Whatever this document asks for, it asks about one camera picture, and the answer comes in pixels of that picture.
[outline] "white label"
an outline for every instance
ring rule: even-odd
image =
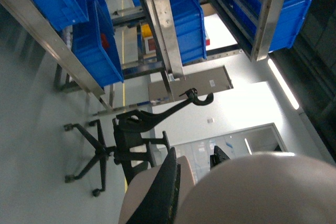
[[[216,85],[215,85],[215,81],[214,81],[214,80],[210,80],[210,85],[211,85],[212,88],[213,88],[214,86],[216,86]]]

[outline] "stainless steel frame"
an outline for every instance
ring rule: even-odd
[[[178,48],[173,14],[169,0],[140,0],[153,32],[157,54],[162,58],[167,73],[183,77],[183,67]]]
[[[107,109],[110,109],[101,97],[104,95],[103,89],[30,0],[0,0],[0,3],[55,58],[82,89],[94,94]]]
[[[217,10],[222,21],[226,24],[245,54],[252,60],[262,60],[268,55],[270,44],[277,26],[284,0],[260,0],[262,8],[258,20],[242,1],[236,1],[245,14],[257,25],[255,37],[249,33],[231,11],[232,8],[223,0],[208,0]]]
[[[103,115],[115,111],[123,111],[125,109],[134,109],[149,104],[158,105],[171,102],[174,99],[170,88],[168,74],[172,73],[175,78],[183,76],[183,66],[178,49],[169,0],[140,1],[142,2],[142,6],[145,7],[144,10],[141,10],[140,8],[129,8],[127,11],[131,13],[130,15],[122,17],[122,19],[116,18],[113,20],[113,23],[122,26],[129,22],[134,22],[135,20],[143,20],[145,15],[154,33],[156,44],[159,45],[159,49],[157,50],[158,55],[142,55],[139,51],[138,61],[130,62],[122,66],[123,74],[125,79],[130,79],[160,72],[167,89],[168,97],[161,101],[147,101],[121,108],[112,108],[114,86],[110,86],[109,94],[105,95],[104,90],[79,62],[31,0],[0,0],[0,3],[57,61],[58,66],[54,86],[65,92],[76,91],[82,88],[86,92],[92,93],[105,107],[105,111],[99,112],[100,115]],[[211,57],[209,57],[208,60],[238,54],[239,52],[241,52],[241,49],[239,49],[237,45],[221,48],[212,51],[210,53]],[[62,68],[68,73],[64,85],[60,84]]]

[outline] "metal shelving rack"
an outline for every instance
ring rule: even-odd
[[[157,55],[150,60],[139,56],[139,60],[122,66],[125,79],[142,76],[149,73],[162,74],[168,98],[164,101],[148,101],[141,104],[132,104],[122,108],[113,108],[112,101],[108,101],[105,92],[100,87],[76,56],[43,17],[31,0],[0,0],[0,3],[21,23],[21,25],[48,51],[58,64],[66,70],[76,84],[88,93],[92,93],[106,108],[101,114],[112,113],[118,110],[136,108],[147,104],[161,104],[173,101],[168,74],[175,78],[183,77],[183,65],[177,44],[174,21],[169,0],[140,0],[142,8],[135,8],[130,15],[113,20],[115,26],[123,26],[131,21],[145,20],[153,31],[153,37],[158,46]],[[238,45],[208,51],[208,60],[227,57],[244,52],[256,60],[267,56],[269,46],[274,34],[277,20],[284,0],[262,0],[262,11],[258,20],[257,34],[251,43],[241,29],[225,12],[221,0],[208,0],[217,10],[219,16],[227,25]],[[196,60],[188,63],[199,63],[205,60]],[[113,98],[113,87],[109,98]]]

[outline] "ceiling light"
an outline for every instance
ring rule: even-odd
[[[247,139],[245,139],[245,144],[246,144],[249,154],[252,155],[252,151],[251,151],[250,146],[248,145]]]
[[[290,91],[287,83],[285,82],[285,80],[281,76],[281,74],[280,74],[279,70],[277,69],[277,67],[275,66],[274,62],[271,59],[268,59],[267,63],[269,65],[269,67],[271,68],[273,74],[277,78],[278,82],[280,83],[280,86],[282,87],[283,91],[285,92],[288,100],[290,101],[290,103],[292,104],[294,109],[297,110],[300,107],[300,105],[299,105],[298,101],[295,99],[293,93]]]

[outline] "black office chair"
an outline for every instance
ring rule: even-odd
[[[194,103],[198,106],[205,106],[213,102],[214,95],[211,93],[207,96],[205,101],[201,101],[197,97],[196,89],[189,89],[182,95],[187,95],[188,98],[168,109],[160,114],[153,114],[145,111],[133,110],[123,114],[117,115],[116,119],[113,119],[114,138],[116,146],[106,147],[101,124],[99,120],[94,120],[89,123],[89,126],[97,125],[98,140],[96,140],[83,126],[80,124],[67,124],[64,125],[65,131],[70,131],[73,128],[77,128],[80,133],[89,141],[89,143],[95,148],[95,155],[86,165],[86,167],[79,173],[79,175],[67,175],[65,176],[65,182],[70,183],[75,180],[81,179],[98,161],[100,162],[100,174],[101,174],[101,189],[95,189],[92,194],[98,197],[102,191],[106,189],[106,161],[114,152],[115,164],[122,165],[125,173],[127,183],[129,184],[136,174],[146,170],[148,163],[151,167],[156,166],[151,144],[165,145],[167,151],[170,150],[169,142],[166,133],[163,132],[162,138],[142,138],[141,133],[149,131],[157,124],[162,122],[168,116],[172,115],[176,111],[182,109],[190,103]],[[146,145],[145,153],[131,152],[130,148],[136,146]],[[131,161],[143,161],[139,165],[132,167]]]

